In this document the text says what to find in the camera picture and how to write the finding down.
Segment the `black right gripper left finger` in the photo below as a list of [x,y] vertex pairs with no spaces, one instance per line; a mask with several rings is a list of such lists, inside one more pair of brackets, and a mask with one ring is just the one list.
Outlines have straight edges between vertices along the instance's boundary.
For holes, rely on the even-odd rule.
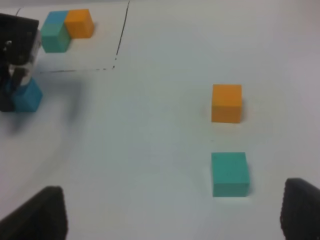
[[64,191],[47,186],[0,221],[2,240],[65,240],[68,217]]

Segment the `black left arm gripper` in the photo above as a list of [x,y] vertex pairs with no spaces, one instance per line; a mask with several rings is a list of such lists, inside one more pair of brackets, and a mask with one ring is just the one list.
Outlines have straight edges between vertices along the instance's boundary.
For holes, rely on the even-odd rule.
[[34,65],[39,21],[2,13],[0,15],[0,111],[14,112],[13,96],[21,86],[25,69],[9,73],[10,65]]

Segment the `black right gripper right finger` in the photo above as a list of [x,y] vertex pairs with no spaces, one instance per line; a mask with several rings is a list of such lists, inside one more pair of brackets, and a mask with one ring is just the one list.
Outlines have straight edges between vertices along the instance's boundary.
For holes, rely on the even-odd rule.
[[280,226],[286,240],[320,238],[320,189],[302,178],[285,182]]

